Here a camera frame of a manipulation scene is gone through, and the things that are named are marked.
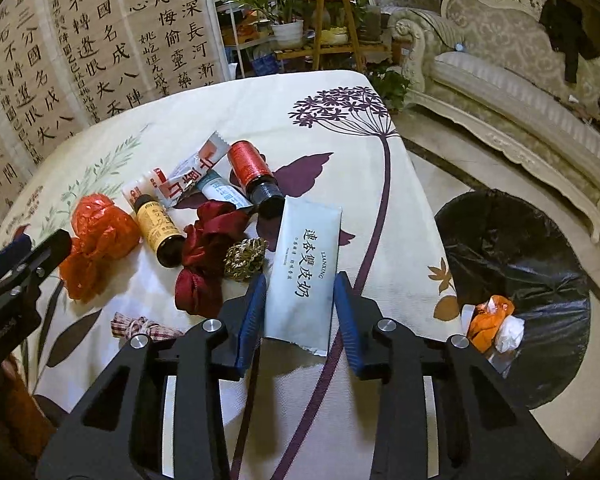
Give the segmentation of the orange plastic bag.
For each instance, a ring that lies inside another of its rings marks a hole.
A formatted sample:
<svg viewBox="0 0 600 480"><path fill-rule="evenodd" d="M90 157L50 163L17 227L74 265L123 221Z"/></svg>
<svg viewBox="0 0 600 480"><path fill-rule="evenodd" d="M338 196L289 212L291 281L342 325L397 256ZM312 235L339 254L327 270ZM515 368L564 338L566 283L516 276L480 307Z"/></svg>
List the orange plastic bag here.
<svg viewBox="0 0 600 480"><path fill-rule="evenodd" d="M70 255L59 266L72 300L89 302L107 285L110 266L140 242L135 220L104 194L82 197L71 217Z"/></svg>

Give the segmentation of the dark red fabric scrunchie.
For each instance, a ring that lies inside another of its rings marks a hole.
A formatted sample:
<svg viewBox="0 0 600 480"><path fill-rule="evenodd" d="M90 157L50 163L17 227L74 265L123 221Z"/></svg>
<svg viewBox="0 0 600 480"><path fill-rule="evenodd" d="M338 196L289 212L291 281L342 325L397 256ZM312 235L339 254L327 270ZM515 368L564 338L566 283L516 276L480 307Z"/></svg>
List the dark red fabric scrunchie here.
<svg viewBox="0 0 600 480"><path fill-rule="evenodd" d="M197 220L185 227L183 269L175 282L178 310L215 318L223 304L224 259L230 246L245 238L250 215L229 202L207 200L197 208Z"/></svg>

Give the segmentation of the gold metallic scrunchie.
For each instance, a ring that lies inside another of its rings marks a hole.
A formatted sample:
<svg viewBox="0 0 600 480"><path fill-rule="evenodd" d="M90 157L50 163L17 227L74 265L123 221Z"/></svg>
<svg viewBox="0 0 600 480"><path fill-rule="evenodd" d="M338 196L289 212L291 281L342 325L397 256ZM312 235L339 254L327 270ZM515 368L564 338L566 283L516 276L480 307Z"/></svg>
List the gold metallic scrunchie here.
<svg viewBox="0 0 600 480"><path fill-rule="evenodd" d="M250 281L263 269L266 248L268 243L260 237L245 238L230 246L224 259L224 278Z"/></svg>

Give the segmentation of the white milk pudding packet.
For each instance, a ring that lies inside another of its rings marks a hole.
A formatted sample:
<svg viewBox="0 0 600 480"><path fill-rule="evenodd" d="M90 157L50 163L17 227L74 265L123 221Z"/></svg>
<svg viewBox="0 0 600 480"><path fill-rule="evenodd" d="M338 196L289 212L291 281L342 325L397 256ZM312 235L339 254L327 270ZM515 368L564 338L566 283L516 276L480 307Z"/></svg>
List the white milk pudding packet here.
<svg viewBox="0 0 600 480"><path fill-rule="evenodd" d="M288 197L268 279L263 335L327 356L341 210Z"/></svg>

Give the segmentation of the plaid fabric scrap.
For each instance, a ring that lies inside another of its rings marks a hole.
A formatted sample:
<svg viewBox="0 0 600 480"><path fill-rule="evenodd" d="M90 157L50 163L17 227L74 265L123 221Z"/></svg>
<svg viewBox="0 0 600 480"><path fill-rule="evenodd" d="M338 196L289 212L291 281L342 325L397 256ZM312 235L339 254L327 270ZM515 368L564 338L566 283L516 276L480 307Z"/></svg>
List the plaid fabric scrap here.
<svg viewBox="0 0 600 480"><path fill-rule="evenodd" d="M131 340L141 334L148 336L152 341L171 340L184 335L182 330L161 325L144 316L130 318L120 312L114 314L110 322L110 330L114 338L124 340Z"/></svg>

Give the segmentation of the yellow bottle black cap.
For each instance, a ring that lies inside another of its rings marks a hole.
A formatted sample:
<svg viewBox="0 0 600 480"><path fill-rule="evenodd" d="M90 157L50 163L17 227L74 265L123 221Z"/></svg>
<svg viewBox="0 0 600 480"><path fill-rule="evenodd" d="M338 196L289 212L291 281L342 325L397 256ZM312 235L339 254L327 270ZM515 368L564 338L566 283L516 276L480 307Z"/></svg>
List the yellow bottle black cap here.
<svg viewBox="0 0 600 480"><path fill-rule="evenodd" d="M154 196L142 194L133 204L137 224L145 242L164 268L182 264L185 236Z"/></svg>

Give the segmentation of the small white bottle red cap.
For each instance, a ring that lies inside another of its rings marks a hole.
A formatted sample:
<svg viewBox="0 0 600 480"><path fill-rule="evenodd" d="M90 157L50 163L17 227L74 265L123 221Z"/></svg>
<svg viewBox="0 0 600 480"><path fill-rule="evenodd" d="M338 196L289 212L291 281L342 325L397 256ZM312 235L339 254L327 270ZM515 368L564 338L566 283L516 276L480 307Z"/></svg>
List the small white bottle red cap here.
<svg viewBox="0 0 600 480"><path fill-rule="evenodd" d="M140 177L122 186L122 195L130 206L134 206L141 195L150 195L163 200L160 186L166 183L166 176L160 168L144 172Z"/></svg>

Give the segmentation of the red bottle black cap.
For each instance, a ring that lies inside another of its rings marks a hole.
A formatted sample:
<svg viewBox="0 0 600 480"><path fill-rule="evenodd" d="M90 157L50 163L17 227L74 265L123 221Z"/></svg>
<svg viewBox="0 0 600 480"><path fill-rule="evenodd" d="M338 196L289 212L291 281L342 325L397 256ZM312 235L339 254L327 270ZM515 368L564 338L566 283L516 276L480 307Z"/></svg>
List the red bottle black cap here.
<svg viewBox="0 0 600 480"><path fill-rule="evenodd" d="M228 160L242 190L265 220L280 218L285 196L260 152L245 140L232 144Z"/></svg>

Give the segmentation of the orange trash in bin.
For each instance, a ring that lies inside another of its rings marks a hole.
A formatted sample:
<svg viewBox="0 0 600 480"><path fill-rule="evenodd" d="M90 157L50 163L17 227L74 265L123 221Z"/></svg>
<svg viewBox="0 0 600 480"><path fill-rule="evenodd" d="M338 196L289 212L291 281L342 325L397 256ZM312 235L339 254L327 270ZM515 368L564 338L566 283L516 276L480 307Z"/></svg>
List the orange trash in bin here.
<svg viewBox="0 0 600 480"><path fill-rule="evenodd" d="M493 295L484 304L478 304L472 317L467 337L480 352L486 353L505 319L515 311L514 304L506 297Z"/></svg>

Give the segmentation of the black trash bag bin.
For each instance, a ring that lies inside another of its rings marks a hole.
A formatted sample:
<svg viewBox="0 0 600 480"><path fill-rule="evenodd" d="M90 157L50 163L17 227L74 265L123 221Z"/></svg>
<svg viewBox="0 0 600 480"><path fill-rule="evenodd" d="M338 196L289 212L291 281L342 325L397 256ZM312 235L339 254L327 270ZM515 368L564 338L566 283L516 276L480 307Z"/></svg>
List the black trash bag bin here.
<svg viewBox="0 0 600 480"><path fill-rule="evenodd" d="M576 377L591 329L590 285L571 245L539 208L501 191L468 192L436 214L461 304L513 301L524 338L506 380L528 408Z"/></svg>

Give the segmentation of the small teal white tube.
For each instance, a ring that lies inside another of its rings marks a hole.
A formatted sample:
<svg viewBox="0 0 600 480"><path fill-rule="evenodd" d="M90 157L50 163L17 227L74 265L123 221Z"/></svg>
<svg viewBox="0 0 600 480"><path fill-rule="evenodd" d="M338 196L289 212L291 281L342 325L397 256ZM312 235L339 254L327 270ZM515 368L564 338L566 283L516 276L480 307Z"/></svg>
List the small teal white tube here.
<svg viewBox="0 0 600 480"><path fill-rule="evenodd" d="M238 188L235 188L234 185L230 184L213 169L209 169L204 177L197 182L196 188L207 200L231 203L237 209L250 209L253 207L250 200Z"/></svg>

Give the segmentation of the red white snack wrapper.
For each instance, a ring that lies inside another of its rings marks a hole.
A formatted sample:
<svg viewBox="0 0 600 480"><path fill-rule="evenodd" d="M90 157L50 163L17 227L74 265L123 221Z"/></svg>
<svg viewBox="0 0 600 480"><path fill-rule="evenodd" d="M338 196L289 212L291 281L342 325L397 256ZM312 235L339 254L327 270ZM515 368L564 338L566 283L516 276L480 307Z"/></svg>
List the red white snack wrapper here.
<svg viewBox="0 0 600 480"><path fill-rule="evenodd" d="M216 131L211 133L201 148L176 166L158 185L158 197L166 207L174 206L228 153L230 144Z"/></svg>

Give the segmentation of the white crumpled paper in bin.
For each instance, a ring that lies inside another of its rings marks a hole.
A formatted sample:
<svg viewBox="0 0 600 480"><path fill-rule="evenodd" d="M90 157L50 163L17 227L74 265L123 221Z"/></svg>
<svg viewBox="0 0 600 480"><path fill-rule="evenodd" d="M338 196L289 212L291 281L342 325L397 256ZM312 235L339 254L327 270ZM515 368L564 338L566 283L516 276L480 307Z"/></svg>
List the white crumpled paper in bin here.
<svg viewBox="0 0 600 480"><path fill-rule="evenodd" d="M517 350L524 339L524 320L509 315L504 318L494 338L494 348L498 353Z"/></svg>

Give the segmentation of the calligraphy folding screen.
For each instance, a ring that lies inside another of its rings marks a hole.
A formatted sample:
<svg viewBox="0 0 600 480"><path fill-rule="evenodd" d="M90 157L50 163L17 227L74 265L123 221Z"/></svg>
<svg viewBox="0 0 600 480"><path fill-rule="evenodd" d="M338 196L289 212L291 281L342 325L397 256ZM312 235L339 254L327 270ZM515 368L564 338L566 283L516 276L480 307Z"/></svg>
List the calligraphy folding screen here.
<svg viewBox="0 0 600 480"><path fill-rule="evenodd" d="M0 226L65 140L227 76L213 0L3 0Z"/></svg>

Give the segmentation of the small floor plant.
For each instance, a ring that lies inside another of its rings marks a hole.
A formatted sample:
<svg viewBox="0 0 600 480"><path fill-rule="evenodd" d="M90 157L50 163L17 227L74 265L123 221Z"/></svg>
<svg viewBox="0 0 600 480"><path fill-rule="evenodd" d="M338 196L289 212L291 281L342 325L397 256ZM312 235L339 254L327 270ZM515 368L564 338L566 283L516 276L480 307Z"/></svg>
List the small floor plant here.
<svg viewBox="0 0 600 480"><path fill-rule="evenodd" d="M400 67L388 61L372 64L367 66L367 78L391 113L403 107L411 81L402 75Z"/></svg>

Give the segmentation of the blue basket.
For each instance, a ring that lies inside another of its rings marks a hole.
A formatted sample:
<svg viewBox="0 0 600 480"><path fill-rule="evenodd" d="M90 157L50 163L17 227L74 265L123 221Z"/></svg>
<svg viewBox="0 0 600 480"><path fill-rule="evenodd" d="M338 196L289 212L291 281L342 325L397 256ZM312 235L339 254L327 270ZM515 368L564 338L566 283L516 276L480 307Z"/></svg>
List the blue basket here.
<svg viewBox="0 0 600 480"><path fill-rule="evenodd" d="M258 76L275 75L280 71L274 53L255 56L251 62L254 73Z"/></svg>

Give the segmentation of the wooden plant stand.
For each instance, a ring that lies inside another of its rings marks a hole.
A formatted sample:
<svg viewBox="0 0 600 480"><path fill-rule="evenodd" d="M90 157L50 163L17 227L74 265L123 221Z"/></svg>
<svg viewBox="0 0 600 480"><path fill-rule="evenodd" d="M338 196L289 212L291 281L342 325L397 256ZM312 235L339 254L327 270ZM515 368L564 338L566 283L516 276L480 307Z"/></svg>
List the wooden plant stand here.
<svg viewBox="0 0 600 480"><path fill-rule="evenodd" d="M358 29L355 27L353 14L353 0L306 0L315 4L314 35L301 47L278 48L274 51L276 61L285 63L290 60L309 60L311 70L320 70L323 67L324 56L351 55L353 67L358 72L366 69L367 55L390 55L390 48L381 41L365 41L358 38ZM343 27L326 27L324 12L327 3L337 3L343 12Z"/></svg>

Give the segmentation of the yellow flower pot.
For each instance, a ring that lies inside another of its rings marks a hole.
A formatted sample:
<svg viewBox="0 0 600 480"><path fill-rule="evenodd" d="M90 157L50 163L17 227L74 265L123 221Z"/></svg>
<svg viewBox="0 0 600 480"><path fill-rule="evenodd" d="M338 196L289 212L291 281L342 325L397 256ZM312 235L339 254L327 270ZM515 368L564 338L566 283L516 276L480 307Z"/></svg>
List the yellow flower pot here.
<svg viewBox="0 0 600 480"><path fill-rule="evenodd" d="M349 42L349 33L345 27L331 27L321 31L320 40L324 46L343 46Z"/></svg>

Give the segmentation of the ornate cream sofa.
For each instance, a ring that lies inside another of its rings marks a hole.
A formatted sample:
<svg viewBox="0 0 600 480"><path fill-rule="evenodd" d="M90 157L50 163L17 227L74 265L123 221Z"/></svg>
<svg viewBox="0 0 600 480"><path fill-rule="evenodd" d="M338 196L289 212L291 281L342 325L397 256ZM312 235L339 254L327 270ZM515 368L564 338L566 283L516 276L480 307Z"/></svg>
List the ornate cream sofa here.
<svg viewBox="0 0 600 480"><path fill-rule="evenodd" d="M440 12L392 9L388 27L411 46L400 63L405 101L466 128L554 188L600 239L600 56L566 57L541 22L546 0L443 0Z"/></svg>

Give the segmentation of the black garment on sofa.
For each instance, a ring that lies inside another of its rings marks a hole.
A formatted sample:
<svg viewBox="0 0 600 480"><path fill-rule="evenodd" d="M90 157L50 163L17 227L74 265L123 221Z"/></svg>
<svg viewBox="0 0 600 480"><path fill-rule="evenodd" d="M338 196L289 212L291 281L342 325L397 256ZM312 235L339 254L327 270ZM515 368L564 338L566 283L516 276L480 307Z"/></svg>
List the black garment on sofa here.
<svg viewBox="0 0 600 480"><path fill-rule="evenodd" d="M540 23L545 28L554 51L565 55L565 81L576 84L580 58L585 61L600 56L600 51L583 28L582 10L568 0L547 1Z"/></svg>

